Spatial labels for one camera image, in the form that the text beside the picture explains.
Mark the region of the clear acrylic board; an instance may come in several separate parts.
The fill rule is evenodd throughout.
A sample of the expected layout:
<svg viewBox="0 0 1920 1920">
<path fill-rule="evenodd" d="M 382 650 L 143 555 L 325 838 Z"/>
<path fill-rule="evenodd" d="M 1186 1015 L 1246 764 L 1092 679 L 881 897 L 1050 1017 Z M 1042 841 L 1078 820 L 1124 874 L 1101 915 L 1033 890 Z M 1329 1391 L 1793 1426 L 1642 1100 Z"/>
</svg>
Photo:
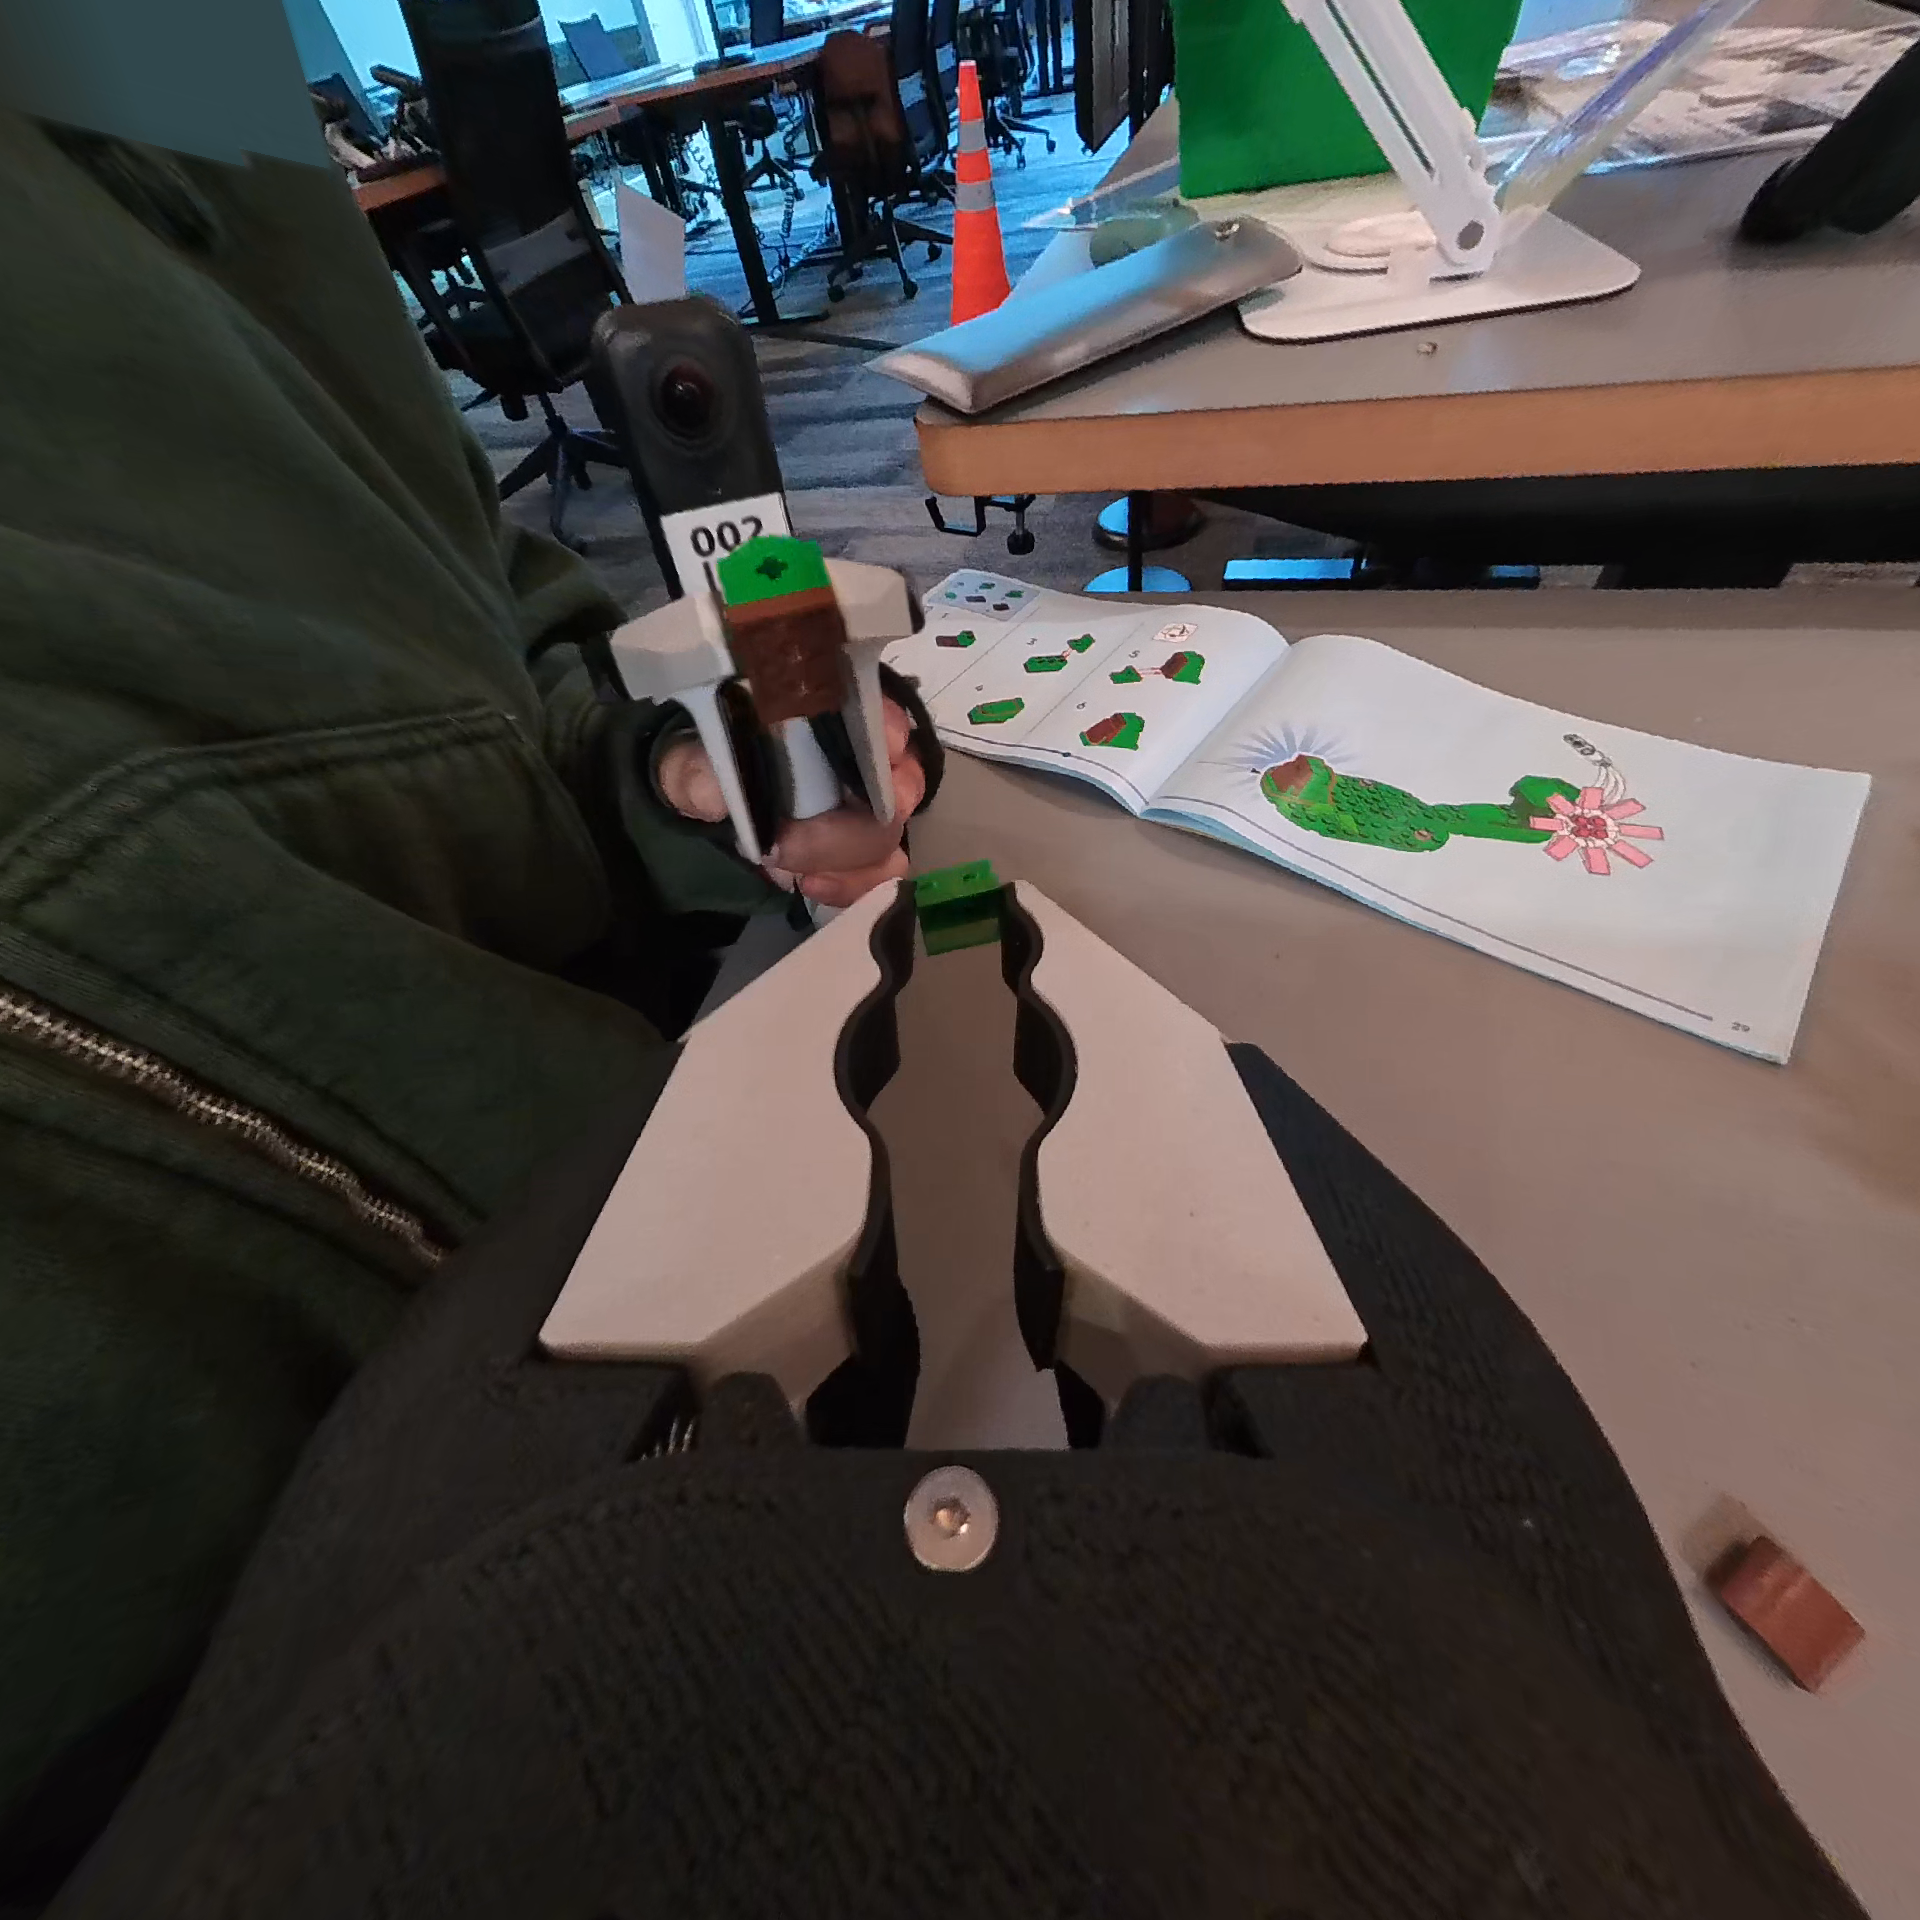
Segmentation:
<svg viewBox="0 0 1920 1920">
<path fill-rule="evenodd" d="M 1603 155 L 1669 83 L 1710 52 L 1717 36 L 1737 26 L 1753 2 L 1710 2 L 1673 23 L 1636 62 L 1613 74 L 1577 111 L 1541 135 L 1503 167 L 1494 204 L 1509 221 L 1545 210 Z"/>
</svg>

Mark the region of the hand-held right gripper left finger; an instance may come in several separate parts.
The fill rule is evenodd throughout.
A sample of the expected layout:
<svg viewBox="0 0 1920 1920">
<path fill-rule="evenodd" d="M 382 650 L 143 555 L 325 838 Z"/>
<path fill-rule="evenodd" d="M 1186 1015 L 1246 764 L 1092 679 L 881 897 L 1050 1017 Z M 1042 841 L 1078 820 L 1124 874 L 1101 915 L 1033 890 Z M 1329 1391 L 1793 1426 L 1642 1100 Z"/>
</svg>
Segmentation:
<svg viewBox="0 0 1920 1920">
<path fill-rule="evenodd" d="M 769 1377 L 815 1443 L 905 1444 L 922 1339 L 871 1107 L 915 947 L 910 887 L 881 887 L 689 1030 L 545 1355 Z"/>
</svg>

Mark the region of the white articulated stand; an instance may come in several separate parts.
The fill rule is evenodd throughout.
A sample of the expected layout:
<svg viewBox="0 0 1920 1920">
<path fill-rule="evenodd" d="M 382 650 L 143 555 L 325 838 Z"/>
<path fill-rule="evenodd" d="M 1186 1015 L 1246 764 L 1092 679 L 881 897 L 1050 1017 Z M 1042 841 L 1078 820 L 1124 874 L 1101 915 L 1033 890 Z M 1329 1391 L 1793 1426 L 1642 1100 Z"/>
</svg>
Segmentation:
<svg viewBox="0 0 1920 1920">
<path fill-rule="evenodd" d="M 1389 159 L 1383 179 L 1281 189 L 1252 220 L 1300 265 L 1238 301 L 1273 345 L 1586 303 L 1642 269 L 1543 207 L 1502 210 L 1475 117 L 1453 99 L 1397 2 L 1286 2 L 1358 119 Z"/>
</svg>

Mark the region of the black device on white stand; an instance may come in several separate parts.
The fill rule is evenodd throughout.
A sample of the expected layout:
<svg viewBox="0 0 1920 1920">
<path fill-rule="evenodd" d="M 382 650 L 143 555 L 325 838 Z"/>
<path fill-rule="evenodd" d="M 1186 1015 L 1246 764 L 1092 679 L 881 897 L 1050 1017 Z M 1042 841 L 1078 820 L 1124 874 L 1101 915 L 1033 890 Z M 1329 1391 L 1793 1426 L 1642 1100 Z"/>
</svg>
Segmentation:
<svg viewBox="0 0 1920 1920">
<path fill-rule="evenodd" d="M 1917 45 L 1811 150 L 1749 202 L 1737 236 L 1757 246 L 1817 230 L 1873 234 L 1917 197 Z"/>
</svg>

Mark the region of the green lego bracket piece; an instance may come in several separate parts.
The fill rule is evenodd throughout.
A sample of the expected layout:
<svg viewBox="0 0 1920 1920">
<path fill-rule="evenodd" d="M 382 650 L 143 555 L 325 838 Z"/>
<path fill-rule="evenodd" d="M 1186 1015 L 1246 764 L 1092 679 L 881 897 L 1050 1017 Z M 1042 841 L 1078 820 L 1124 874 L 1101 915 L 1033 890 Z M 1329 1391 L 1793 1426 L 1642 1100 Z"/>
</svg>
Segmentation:
<svg viewBox="0 0 1920 1920">
<path fill-rule="evenodd" d="M 1004 887 L 988 858 L 922 874 L 913 887 L 929 957 L 1001 945 Z"/>
</svg>

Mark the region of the small green lego block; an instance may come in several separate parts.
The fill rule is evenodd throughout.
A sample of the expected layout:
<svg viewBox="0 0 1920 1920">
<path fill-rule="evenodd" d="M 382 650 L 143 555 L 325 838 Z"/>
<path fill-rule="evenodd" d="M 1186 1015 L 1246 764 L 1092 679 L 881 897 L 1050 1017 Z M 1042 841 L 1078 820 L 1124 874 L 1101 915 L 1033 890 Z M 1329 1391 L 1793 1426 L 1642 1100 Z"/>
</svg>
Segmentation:
<svg viewBox="0 0 1920 1920">
<path fill-rule="evenodd" d="M 727 647 L 769 727 L 842 714 L 847 627 L 821 546 L 757 535 L 714 569 Z"/>
</svg>

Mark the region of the orange traffic cone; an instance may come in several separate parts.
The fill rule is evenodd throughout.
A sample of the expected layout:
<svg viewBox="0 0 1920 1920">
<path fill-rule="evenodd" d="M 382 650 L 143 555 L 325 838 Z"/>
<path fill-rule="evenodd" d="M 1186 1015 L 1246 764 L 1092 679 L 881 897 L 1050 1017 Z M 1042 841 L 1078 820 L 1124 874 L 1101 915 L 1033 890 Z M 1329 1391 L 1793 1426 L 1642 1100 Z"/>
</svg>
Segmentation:
<svg viewBox="0 0 1920 1920">
<path fill-rule="evenodd" d="M 950 327 L 989 315 L 1011 294 L 975 62 L 955 69 Z"/>
</svg>

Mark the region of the person's green hoodie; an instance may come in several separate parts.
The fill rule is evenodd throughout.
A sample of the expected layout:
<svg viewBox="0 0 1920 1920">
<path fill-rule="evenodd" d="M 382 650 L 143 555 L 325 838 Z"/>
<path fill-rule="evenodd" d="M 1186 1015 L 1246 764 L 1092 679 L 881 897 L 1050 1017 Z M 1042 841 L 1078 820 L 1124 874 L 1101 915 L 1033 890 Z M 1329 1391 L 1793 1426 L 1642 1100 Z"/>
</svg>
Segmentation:
<svg viewBox="0 0 1920 1920">
<path fill-rule="evenodd" d="M 4 109 L 4 1914 L 153 1748 L 314 1428 L 665 1050 L 490 457 L 345 181 Z"/>
</svg>

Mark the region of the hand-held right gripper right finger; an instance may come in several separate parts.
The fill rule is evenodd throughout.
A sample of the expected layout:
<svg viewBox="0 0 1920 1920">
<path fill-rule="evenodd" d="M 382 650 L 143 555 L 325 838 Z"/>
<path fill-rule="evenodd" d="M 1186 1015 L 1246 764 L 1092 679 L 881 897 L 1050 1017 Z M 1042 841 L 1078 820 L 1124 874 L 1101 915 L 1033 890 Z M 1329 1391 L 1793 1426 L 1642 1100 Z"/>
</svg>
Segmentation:
<svg viewBox="0 0 1920 1920">
<path fill-rule="evenodd" d="M 1021 1148 L 1014 1311 L 1070 1444 L 1145 1379 L 1332 1365 L 1367 1335 L 1219 1028 L 1031 882 L 998 897 Z"/>
</svg>

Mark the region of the person's left hand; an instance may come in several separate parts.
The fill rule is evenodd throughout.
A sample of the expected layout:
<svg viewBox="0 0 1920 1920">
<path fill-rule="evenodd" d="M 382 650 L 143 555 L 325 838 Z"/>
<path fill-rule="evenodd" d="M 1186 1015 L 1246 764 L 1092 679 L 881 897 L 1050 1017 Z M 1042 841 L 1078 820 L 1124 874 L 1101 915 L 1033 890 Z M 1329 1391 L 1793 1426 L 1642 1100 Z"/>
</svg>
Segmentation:
<svg viewBox="0 0 1920 1920">
<path fill-rule="evenodd" d="M 764 877 L 815 905 L 845 907 L 871 890 L 908 875 L 908 822 L 929 798 L 929 767 L 916 717 L 897 697 L 882 702 L 884 743 L 897 817 L 884 822 L 868 806 L 844 805 L 781 830 L 758 862 Z M 730 828 L 730 810 L 714 764 L 689 722 L 668 722 L 653 757 L 663 805 L 689 822 Z"/>
</svg>

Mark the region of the lego instruction booklet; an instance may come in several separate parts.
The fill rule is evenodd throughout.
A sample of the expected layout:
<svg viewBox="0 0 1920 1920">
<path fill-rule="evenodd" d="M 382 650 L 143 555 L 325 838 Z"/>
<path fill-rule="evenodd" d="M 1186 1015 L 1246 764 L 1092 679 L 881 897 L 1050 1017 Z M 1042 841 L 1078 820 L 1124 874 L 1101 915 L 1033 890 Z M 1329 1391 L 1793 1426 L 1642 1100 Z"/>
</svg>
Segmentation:
<svg viewBox="0 0 1920 1920">
<path fill-rule="evenodd" d="M 1091 783 L 1523 972 L 1787 1066 L 1869 779 L 1284 638 L 955 572 L 884 655 L 946 748 Z"/>
</svg>

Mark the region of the scattered printed papers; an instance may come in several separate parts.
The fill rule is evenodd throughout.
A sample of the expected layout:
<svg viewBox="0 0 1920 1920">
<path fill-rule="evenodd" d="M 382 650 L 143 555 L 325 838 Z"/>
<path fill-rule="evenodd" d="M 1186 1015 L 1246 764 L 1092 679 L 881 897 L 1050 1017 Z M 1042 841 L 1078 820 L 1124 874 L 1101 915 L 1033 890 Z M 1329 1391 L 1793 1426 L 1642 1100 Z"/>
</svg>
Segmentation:
<svg viewBox="0 0 1920 1920">
<path fill-rule="evenodd" d="M 1482 145 L 1492 159 L 1515 159 L 1663 35 L 1657 18 L 1620 18 L 1514 44 L 1498 70 Z M 1851 30 L 1735 26 L 1669 81 L 1591 169 L 1805 147 L 1865 97 L 1915 35 L 1915 15 Z"/>
</svg>

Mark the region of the green plastic bin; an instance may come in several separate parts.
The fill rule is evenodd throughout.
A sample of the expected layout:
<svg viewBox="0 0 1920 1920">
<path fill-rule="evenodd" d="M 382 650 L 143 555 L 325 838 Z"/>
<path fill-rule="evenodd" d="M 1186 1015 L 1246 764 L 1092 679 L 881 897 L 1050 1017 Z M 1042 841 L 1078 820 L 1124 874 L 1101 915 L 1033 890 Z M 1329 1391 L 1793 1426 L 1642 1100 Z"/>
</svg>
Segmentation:
<svg viewBox="0 0 1920 1920">
<path fill-rule="evenodd" d="M 1523 2 L 1405 2 L 1457 101 L 1491 102 Z M 1356 175 L 1389 159 L 1282 2 L 1173 2 L 1182 194 L 1202 202 Z"/>
</svg>

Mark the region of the brown lego slope piece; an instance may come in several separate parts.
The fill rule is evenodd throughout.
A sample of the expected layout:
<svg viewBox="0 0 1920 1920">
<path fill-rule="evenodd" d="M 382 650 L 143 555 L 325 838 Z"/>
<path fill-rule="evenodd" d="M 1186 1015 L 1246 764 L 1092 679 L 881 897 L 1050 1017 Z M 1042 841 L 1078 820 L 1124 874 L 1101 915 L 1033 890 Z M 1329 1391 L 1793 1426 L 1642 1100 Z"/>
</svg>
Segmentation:
<svg viewBox="0 0 1920 1920">
<path fill-rule="evenodd" d="M 1767 1533 L 1727 1543 L 1708 1567 L 1719 1610 L 1807 1693 L 1822 1691 L 1865 1643 L 1855 1613 Z"/>
</svg>

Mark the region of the silver pouch case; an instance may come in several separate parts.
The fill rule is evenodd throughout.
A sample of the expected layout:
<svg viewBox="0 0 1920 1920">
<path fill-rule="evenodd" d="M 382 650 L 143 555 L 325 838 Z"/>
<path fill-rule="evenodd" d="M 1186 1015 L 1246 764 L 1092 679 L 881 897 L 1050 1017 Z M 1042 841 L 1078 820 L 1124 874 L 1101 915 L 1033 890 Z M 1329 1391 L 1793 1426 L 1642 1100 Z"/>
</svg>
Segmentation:
<svg viewBox="0 0 1920 1920">
<path fill-rule="evenodd" d="M 1295 246 L 1254 220 L 1191 225 L 1149 246 L 897 348 L 876 371 L 959 415 L 1075 378 L 1290 282 Z"/>
</svg>

